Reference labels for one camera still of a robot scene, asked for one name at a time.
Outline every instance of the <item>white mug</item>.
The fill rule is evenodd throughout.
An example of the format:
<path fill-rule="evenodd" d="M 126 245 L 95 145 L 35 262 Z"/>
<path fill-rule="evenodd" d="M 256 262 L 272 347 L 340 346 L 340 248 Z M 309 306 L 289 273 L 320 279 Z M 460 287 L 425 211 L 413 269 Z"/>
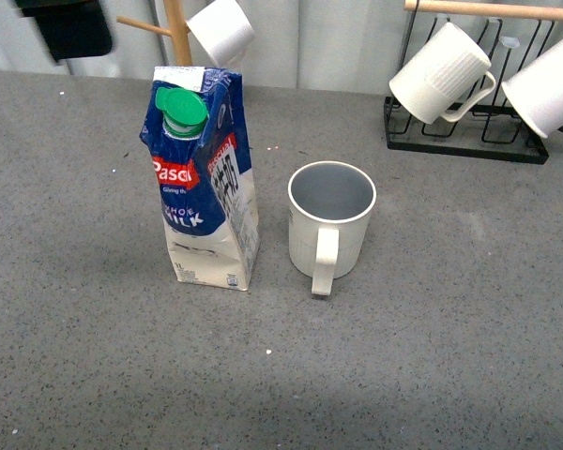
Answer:
<path fill-rule="evenodd" d="M 438 117 L 456 122 L 495 89 L 495 77 L 488 71 L 491 65 L 479 45 L 448 22 L 390 80 L 390 90 L 421 122 L 431 124 Z M 466 100 L 456 112 L 447 112 L 483 75 L 490 86 Z"/>
<path fill-rule="evenodd" d="M 290 259 L 312 277 L 312 293 L 329 295 L 333 278 L 357 263 L 375 185 L 362 170 L 337 161 L 298 169 L 288 183 Z"/>
<path fill-rule="evenodd" d="M 563 127 L 563 39 L 501 87 L 515 111 L 540 137 Z"/>
<path fill-rule="evenodd" d="M 254 39 L 251 23 L 235 0 L 216 0 L 188 20 L 188 28 L 219 68 L 237 63 Z"/>

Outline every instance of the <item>white wall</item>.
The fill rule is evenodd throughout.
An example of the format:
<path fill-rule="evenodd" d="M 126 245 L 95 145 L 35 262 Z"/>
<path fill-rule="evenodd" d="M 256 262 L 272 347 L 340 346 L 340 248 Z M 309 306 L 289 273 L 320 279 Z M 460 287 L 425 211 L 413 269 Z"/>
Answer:
<path fill-rule="evenodd" d="M 403 0 L 237 0 L 256 33 L 242 63 L 246 84 L 328 89 L 373 94 L 388 92 L 394 74 L 408 14 Z M 0 69 L 43 73 L 72 73 L 136 79 L 152 78 L 154 66 L 174 61 L 170 39 L 115 22 L 128 16 L 167 27 L 161 0 L 101 0 L 112 34 L 114 50 L 102 57 L 68 60 L 57 65 L 44 48 L 33 19 L 23 18 L 14 2 L 0 1 Z M 210 1 L 183 0 L 189 18 Z M 534 5 L 530 0 L 494 3 Z M 563 0 L 543 6 L 563 8 Z M 420 13 L 414 52 L 427 36 L 433 14 Z M 476 36 L 482 18 L 454 16 L 452 20 Z M 533 21 L 505 20 L 504 34 L 529 41 Z M 549 44 L 563 37 L 555 27 Z M 194 64 L 209 66 L 205 52 L 190 35 Z M 502 50 L 496 54 L 501 61 Z"/>

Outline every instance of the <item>gray countertop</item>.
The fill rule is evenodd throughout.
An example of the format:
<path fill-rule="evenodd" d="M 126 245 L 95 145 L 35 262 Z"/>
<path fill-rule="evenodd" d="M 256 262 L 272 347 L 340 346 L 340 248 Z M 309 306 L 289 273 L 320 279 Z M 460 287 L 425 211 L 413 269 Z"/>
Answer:
<path fill-rule="evenodd" d="M 543 166 L 392 151 L 381 97 L 246 87 L 232 292 L 175 280 L 149 86 L 0 72 L 0 448 L 563 448 L 563 134 Z M 287 248 L 319 159 L 378 190 L 326 301 Z"/>

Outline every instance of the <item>green cap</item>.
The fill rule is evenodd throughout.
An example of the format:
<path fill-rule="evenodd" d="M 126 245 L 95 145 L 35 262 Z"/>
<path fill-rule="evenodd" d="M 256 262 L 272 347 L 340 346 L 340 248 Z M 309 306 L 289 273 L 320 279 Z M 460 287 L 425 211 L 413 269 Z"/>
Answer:
<path fill-rule="evenodd" d="M 205 127 L 208 110 L 203 100 L 183 87 L 157 89 L 156 105 L 165 117 L 165 125 L 177 137 L 189 138 Z"/>

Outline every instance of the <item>black metal rack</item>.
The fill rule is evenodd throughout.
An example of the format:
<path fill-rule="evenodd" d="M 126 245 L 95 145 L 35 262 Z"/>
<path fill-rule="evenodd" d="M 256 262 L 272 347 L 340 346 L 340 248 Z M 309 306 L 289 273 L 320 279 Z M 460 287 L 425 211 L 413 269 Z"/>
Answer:
<path fill-rule="evenodd" d="M 416 8 L 411 12 L 404 30 L 403 46 L 397 72 L 403 67 L 417 16 L 418 11 Z M 450 16 L 447 14 L 435 15 L 425 42 L 432 37 L 438 22 L 442 20 L 450 22 Z M 525 53 L 517 70 L 520 70 L 525 64 L 534 43 L 539 37 L 542 25 L 549 23 L 548 29 L 544 32 L 537 56 L 543 52 L 546 42 L 555 27 L 554 21 L 537 20 L 537 22 L 538 24 L 533 32 L 533 36 L 525 47 Z M 426 125 L 414 118 L 393 96 L 386 97 L 384 102 L 384 125 L 389 149 L 531 164 L 544 164 L 546 162 L 549 155 L 540 136 L 525 124 L 512 107 L 507 106 L 506 99 L 502 102 L 497 101 L 499 86 L 510 63 L 511 53 L 516 49 L 518 51 L 522 50 L 519 40 L 515 37 L 502 36 L 502 30 L 502 19 L 487 18 L 477 39 L 477 43 L 480 45 L 485 37 L 491 36 L 492 46 L 490 51 L 488 51 L 488 56 L 493 66 L 497 62 L 497 46 L 502 45 L 506 50 L 504 58 L 502 58 L 502 61 L 499 61 L 499 64 L 501 64 L 500 75 L 497 78 L 497 87 L 492 96 L 491 103 L 474 106 L 458 122 L 437 121 L 437 123 L 432 125 Z M 479 89 L 483 88 L 485 81 L 485 77 L 481 79 Z M 478 83 L 474 84 L 466 97 L 470 98 L 477 88 Z M 462 104 L 462 102 L 454 103 L 450 109 L 457 110 Z"/>

